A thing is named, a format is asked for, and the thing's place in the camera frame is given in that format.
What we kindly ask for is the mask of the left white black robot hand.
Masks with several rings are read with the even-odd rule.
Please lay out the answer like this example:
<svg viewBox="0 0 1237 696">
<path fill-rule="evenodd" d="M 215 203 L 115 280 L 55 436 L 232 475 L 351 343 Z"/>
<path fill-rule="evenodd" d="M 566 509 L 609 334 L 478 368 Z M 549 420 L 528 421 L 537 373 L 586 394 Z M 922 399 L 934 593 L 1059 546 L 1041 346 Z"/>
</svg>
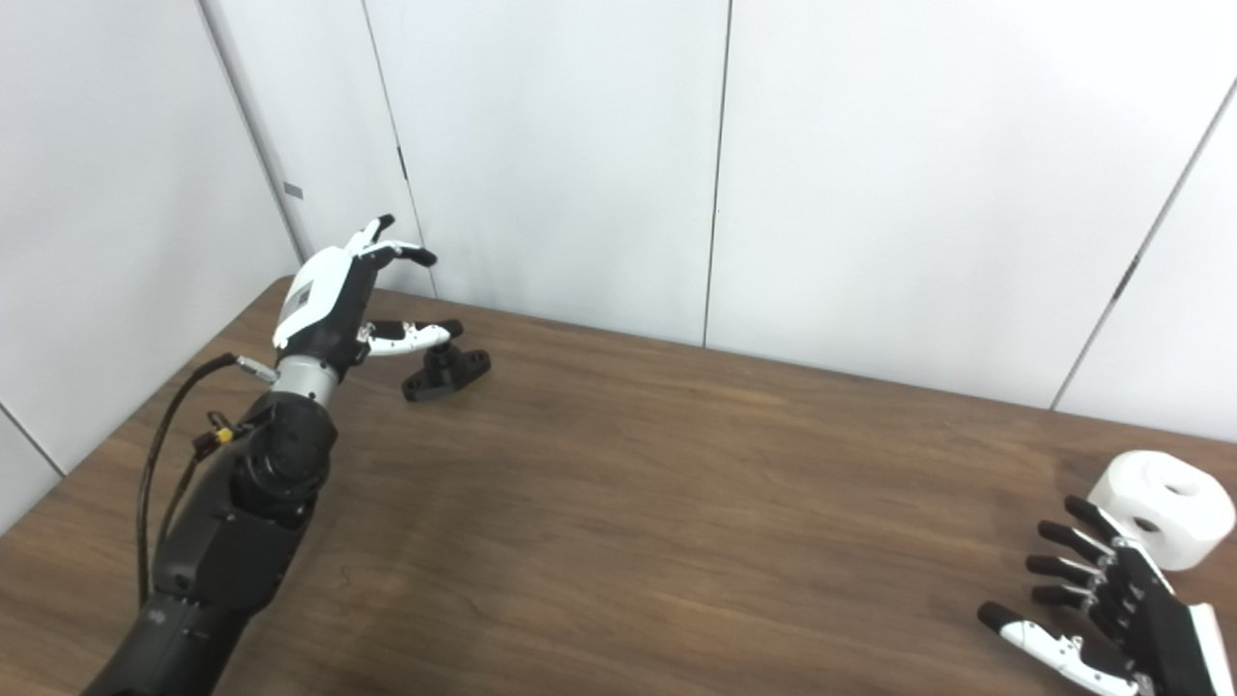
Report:
<svg viewBox="0 0 1237 696">
<path fill-rule="evenodd" d="M 345 246 L 329 246 L 301 265 L 275 323 L 275 380 L 270 391 L 327 405 L 350 368 L 367 359 L 402 356 L 445 345 L 461 321 L 367 320 L 377 276 L 396 260 L 423 268 L 438 257 L 419 244 L 383 241 L 393 215 L 367 221 Z"/>
</svg>

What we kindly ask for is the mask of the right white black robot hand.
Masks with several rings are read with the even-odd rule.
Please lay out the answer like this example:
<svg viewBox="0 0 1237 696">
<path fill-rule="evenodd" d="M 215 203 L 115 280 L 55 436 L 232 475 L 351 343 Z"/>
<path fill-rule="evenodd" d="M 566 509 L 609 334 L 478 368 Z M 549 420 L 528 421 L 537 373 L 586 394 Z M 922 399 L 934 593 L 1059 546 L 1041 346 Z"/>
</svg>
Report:
<svg viewBox="0 0 1237 696">
<path fill-rule="evenodd" d="M 1235 694 L 1212 605 L 1184 602 L 1144 543 L 1110 512 L 1079 494 L 1066 494 L 1064 508 L 1089 529 L 1040 520 L 1038 535 L 1077 560 L 1025 556 L 1029 572 L 1060 581 L 1035 586 L 1032 600 L 1077 611 L 1103 639 L 1048 629 L 997 602 L 980 605 L 981 626 L 1092 695 Z"/>
</svg>

